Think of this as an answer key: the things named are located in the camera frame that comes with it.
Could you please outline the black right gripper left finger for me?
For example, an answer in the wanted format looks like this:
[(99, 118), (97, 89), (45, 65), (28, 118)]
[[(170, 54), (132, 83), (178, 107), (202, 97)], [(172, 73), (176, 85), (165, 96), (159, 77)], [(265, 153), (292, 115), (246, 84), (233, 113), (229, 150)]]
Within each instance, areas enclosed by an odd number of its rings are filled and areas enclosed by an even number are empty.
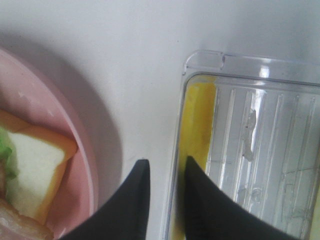
[(62, 240), (144, 240), (150, 211), (150, 163), (139, 159), (113, 196)]

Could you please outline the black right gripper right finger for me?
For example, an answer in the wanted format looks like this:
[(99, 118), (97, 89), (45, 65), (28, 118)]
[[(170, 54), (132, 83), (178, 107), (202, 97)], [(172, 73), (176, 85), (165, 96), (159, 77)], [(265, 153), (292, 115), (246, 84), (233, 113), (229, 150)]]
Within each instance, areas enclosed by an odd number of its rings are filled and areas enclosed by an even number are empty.
[(192, 156), (184, 172), (184, 230), (187, 240), (292, 240), (244, 210), (223, 193)]

